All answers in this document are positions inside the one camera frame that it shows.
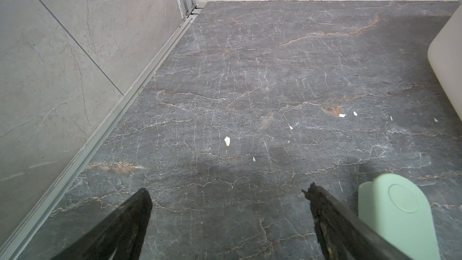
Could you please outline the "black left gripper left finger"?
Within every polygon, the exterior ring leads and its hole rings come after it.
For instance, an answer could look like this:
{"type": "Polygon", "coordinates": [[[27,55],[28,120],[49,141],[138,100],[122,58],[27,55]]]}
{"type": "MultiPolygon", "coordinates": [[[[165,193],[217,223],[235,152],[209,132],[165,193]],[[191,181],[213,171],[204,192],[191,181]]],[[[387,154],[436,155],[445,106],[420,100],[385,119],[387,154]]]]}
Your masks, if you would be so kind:
{"type": "Polygon", "coordinates": [[[152,212],[152,200],[139,189],[54,260],[137,260],[152,212]]]}

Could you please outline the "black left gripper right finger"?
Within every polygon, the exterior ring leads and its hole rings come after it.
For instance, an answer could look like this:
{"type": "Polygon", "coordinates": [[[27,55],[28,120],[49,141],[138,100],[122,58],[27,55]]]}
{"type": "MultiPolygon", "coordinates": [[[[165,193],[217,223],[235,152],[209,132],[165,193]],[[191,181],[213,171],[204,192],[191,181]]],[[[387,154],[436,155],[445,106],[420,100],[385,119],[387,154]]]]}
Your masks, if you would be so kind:
{"type": "Polygon", "coordinates": [[[310,201],[317,241],[326,260],[409,259],[326,189],[313,182],[302,192],[310,201]]]}

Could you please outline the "light green pliers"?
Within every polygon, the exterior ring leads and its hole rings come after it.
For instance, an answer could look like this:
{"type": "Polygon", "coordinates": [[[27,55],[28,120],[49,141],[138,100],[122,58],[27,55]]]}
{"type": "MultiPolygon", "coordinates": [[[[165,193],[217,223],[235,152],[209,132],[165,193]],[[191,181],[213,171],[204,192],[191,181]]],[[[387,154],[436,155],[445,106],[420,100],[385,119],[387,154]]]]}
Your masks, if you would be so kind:
{"type": "Polygon", "coordinates": [[[439,260],[430,203],[411,180],[392,173],[358,189],[359,219],[413,260],[439,260]]]}

